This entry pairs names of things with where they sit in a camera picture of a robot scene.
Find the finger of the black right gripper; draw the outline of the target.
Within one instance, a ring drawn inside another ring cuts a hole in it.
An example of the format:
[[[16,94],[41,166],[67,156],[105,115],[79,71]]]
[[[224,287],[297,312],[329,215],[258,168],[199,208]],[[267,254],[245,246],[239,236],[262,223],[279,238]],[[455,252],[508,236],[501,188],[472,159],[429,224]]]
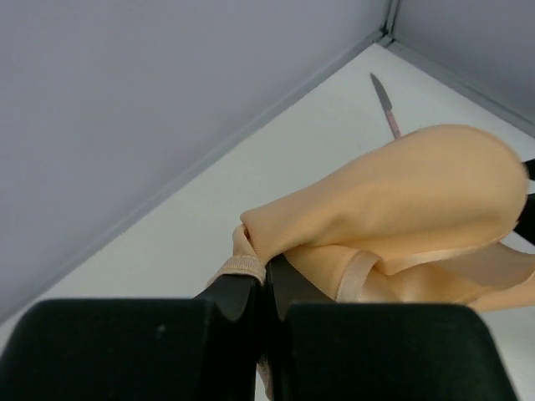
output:
[[[535,159],[525,161],[524,166],[527,169],[529,180],[534,181]],[[514,231],[523,239],[535,245],[535,200],[533,193],[527,195],[526,203]]]

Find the peach cloth napkin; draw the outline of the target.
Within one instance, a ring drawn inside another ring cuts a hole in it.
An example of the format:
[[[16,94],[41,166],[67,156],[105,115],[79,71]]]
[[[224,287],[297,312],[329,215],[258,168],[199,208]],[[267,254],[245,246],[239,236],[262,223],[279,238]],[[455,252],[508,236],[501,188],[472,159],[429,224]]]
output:
[[[534,258],[504,246],[527,200],[515,152],[465,125],[417,130],[242,214],[230,272],[277,255],[338,302],[534,303]]]

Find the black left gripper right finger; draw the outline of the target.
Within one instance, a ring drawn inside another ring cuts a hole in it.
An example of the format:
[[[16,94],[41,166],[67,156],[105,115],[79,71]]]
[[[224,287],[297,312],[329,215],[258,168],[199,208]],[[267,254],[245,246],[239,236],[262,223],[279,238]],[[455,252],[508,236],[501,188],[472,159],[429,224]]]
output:
[[[512,400],[485,323],[468,307],[337,303],[283,256],[267,265],[275,400]]]

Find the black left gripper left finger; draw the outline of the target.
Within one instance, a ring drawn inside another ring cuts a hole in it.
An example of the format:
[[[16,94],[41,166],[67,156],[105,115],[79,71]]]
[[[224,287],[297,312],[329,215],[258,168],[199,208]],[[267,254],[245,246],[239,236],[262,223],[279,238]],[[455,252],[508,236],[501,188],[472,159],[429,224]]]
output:
[[[51,299],[1,356],[4,400],[251,400],[259,282],[222,276],[192,299]]]

